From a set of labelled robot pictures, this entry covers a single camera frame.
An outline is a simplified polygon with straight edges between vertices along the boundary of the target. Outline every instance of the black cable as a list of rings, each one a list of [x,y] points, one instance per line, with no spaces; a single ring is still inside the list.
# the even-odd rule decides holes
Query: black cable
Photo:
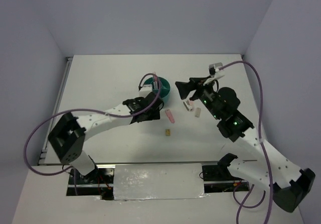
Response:
[[[71,177],[74,177],[74,175],[73,175],[71,172],[66,171],[66,173],[70,174],[70,175],[71,175]]]
[[[214,80],[214,82],[215,82],[215,84],[216,84],[216,92],[218,92],[218,90],[219,90],[219,82],[218,82],[218,80]]]

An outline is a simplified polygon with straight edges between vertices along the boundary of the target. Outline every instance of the small wooden block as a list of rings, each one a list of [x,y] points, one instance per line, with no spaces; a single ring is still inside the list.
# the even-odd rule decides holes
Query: small wooden block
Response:
[[[199,117],[201,115],[201,108],[197,107],[195,111],[195,117]]]

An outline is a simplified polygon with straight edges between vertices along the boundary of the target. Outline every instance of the white board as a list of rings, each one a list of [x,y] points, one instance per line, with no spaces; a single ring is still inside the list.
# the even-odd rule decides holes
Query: white board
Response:
[[[170,123],[162,110],[160,120],[118,127],[94,136],[85,142],[84,150],[96,163],[206,162],[218,161],[227,153],[253,159],[221,135],[216,127],[218,121],[199,100],[194,104],[202,109],[201,116],[196,118],[194,112],[187,112],[175,87],[175,81],[208,76],[209,64],[237,60],[241,60],[240,55],[77,55],[59,111],[112,108],[137,97],[141,77],[155,71],[171,84],[170,100],[164,109],[171,109],[175,124]],[[244,66],[237,64],[225,71],[220,87],[236,91],[241,100],[239,110],[257,126],[258,111]],[[165,129],[171,130],[171,136],[165,135]],[[45,163],[60,163],[48,146]]]

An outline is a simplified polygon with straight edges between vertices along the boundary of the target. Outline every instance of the wire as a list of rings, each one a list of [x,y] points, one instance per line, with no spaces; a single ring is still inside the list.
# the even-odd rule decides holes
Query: wire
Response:
[[[216,92],[218,92],[219,91],[219,82],[218,82],[218,80],[214,80],[214,82],[216,83]]]
[[[78,195],[78,191],[77,191],[77,170],[76,168],[73,168],[74,170],[74,186],[75,186],[75,194]]]
[[[149,75],[152,75],[152,76],[156,76],[155,74],[153,73],[147,73],[145,74],[142,79],[140,80],[139,82],[139,85],[141,85],[142,81],[145,79],[145,77],[149,76]],[[160,80],[158,80],[158,83],[160,86],[162,86],[162,83]],[[156,97],[154,98],[154,100],[151,102],[150,105],[148,105],[146,108],[144,108],[143,110],[137,112],[137,113],[134,113],[132,115],[114,115],[114,114],[109,114],[109,113],[106,113],[104,111],[101,111],[101,110],[95,110],[95,109],[89,109],[89,108],[74,108],[74,109],[70,109],[70,110],[65,110],[65,111],[62,111],[62,112],[59,112],[57,114],[54,114],[52,115],[50,118],[42,121],[40,124],[38,124],[30,133],[30,135],[28,136],[26,142],[25,142],[25,145],[24,145],[24,162],[26,164],[26,166],[34,173],[38,174],[38,175],[43,175],[43,176],[54,176],[54,175],[59,175],[61,173],[64,173],[66,170],[69,170],[71,168],[73,168],[72,166],[69,166],[67,167],[66,169],[63,169],[61,171],[58,171],[58,172],[54,172],[54,173],[43,173],[43,172],[40,172],[38,170],[36,170],[35,168],[33,168],[31,166],[31,164],[29,163],[28,161],[28,158],[27,158],[27,147],[28,147],[28,144],[30,142],[30,139],[31,137],[35,134],[35,132],[42,126],[44,125],[46,122],[50,121],[51,119],[57,117],[57,116],[60,116],[60,115],[63,115],[63,114],[66,114],[66,113],[70,113],[70,112],[77,112],[77,111],[86,111],[86,112],[93,112],[93,113],[97,113],[97,114],[102,114],[102,115],[109,115],[111,117],[115,117],[115,118],[130,118],[130,117],[134,117],[134,116],[137,116],[145,111],[147,111],[148,109],[151,108],[151,106],[156,102],[156,100],[158,99],[159,95],[160,95],[161,91],[157,91],[157,94],[156,94]]]
[[[106,181],[100,176],[100,179],[107,185],[108,190],[111,190],[111,187],[106,183]]]
[[[70,174],[72,177],[74,177],[74,174],[72,174],[71,172],[68,172],[68,171],[65,171],[66,173]]]
[[[238,189],[241,185],[243,185],[243,184],[237,185],[237,186],[234,188],[234,190],[233,190],[233,198],[234,198],[234,200],[236,201],[236,203],[238,203],[239,205],[241,205],[241,203],[238,201],[238,199],[236,199],[235,192],[237,191],[237,189]],[[248,208],[248,209],[253,209],[253,208],[258,207],[258,206],[259,206],[260,204],[262,204],[262,202],[264,201],[264,199],[265,199],[265,194],[266,194],[266,192],[264,191],[261,200],[260,200],[259,203],[257,203],[256,205],[252,205],[252,206],[244,205],[243,207],[244,207],[244,208]]]
[[[266,165],[267,165],[267,169],[268,169],[268,174],[269,174],[269,182],[270,182],[270,195],[269,195],[269,204],[268,204],[268,208],[267,208],[267,213],[265,216],[265,220],[263,224],[267,224],[270,216],[271,216],[271,212],[272,212],[272,204],[273,204],[273,177],[272,177],[272,168],[271,168],[271,164],[269,161],[269,157],[267,155],[264,143],[262,141],[262,113],[263,113],[263,88],[262,88],[262,82],[260,79],[260,76],[258,74],[258,72],[256,71],[256,69],[254,68],[254,66],[247,62],[247,61],[235,61],[235,62],[231,62],[223,67],[220,67],[219,70],[223,70],[224,68],[227,68],[229,66],[232,66],[234,64],[237,63],[243,63],[244,65],[248,65],[255,73],[256,78],[258,80],[259,83],[259,88],[260,88],[260,109],[259,109],[259,123],[258,123],[258,135],[259,135],[259,141],[260,141],[260,145],[261,148],[263,150],[263,154],[266,160]],[[244,203],[246,202],[247,198],[249,197],[249,195],[251,194],[252,190],[254,188],[254,185],[252,185],[251,189],[249,190],[249,192],[247,193],[247,195],[244,197],[243,201],[241,202],[239,209],[237,210],[236,213],[236,223],[239,224],[239,216],[240,216],[240,212],[242,207],[244,206]]]
[[[98,113],[98,114],[102,114],[104,115],[105,112],[103,111],[100,111],[100,110],[95,110],[95,109],[88,109],[88,108],[75,108],[75,109],[70,109],[70,110],[66,110],[66,111],[62,111],[60,113],[57,113],[55,115],[52,115],[50,118],[42,121],[40,124],[38,124],[30,133],[30,135],[28,136],[26,142],[25,142],[25,145],[24,145],[24,162],[26,164],[26,166],[31,170],[33,171],[34,173],[38,174],[38,175],[44,175],[44,176],[54,176],[54,175],[59,175],[61,173],[64,173],[66,170],[69,170],[72,168],[72,166],[69,166],[67,167],[66,169],[63,169],[61,171],[58,171],[58,172],[54,172],[54,173],[43,173],[43,172],[40,172],[38,170],[36,170],[35,168],[33,168],[31,166],[31,164],[29,163],[28,161],[28,158],[27,158],[27,147],[28,147],[28,144],[29,144],[29,141],[31,139],[31,137],[35,134],[35,132],[42,126],[44,125],[46,122],[48,122],[49,120],[59,116],[59,115],[63,115],[63,114],[66,114],[66,113],[69,113],[69,112],[77,112],[77,111],[87,111],[87,112],[94,112],[94,113]]]

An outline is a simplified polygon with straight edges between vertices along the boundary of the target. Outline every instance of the pink object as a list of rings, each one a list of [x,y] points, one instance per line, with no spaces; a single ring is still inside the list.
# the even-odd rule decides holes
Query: pink object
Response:
[[[175,123],[175,120],[174,120],[174,117],[172,115],[172,112],[169,109],[166,109],[165,113],[166,113],[167,118],[169,118],[169,120],[171,121],[171,123],[172,124]]]

